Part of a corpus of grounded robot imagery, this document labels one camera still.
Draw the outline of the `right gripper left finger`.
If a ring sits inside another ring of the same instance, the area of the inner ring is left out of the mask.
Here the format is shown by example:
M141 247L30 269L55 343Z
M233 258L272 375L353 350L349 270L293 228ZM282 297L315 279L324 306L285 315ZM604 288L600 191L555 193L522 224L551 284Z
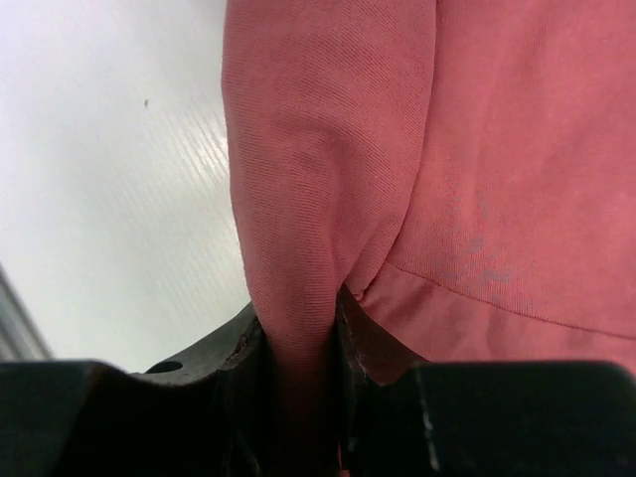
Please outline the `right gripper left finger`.
M131 476L262 476L267 343L252 306L131 379L141 399Z

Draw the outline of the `red t shirt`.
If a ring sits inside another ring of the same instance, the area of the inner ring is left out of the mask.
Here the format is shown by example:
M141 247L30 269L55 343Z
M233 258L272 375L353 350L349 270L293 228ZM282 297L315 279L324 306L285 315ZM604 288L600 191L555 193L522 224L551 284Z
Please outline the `red t shirt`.
M635 366L631 1L231 1L223 98L270 468L335 474L347 287L430 362Z

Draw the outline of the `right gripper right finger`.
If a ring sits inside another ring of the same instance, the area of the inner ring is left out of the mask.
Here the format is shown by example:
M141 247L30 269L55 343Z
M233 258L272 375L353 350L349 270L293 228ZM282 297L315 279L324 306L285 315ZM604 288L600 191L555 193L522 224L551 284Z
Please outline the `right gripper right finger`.
M402 476L412 386L398 380L416 353L372 320L347 287L336 299L341 462L351 476Z

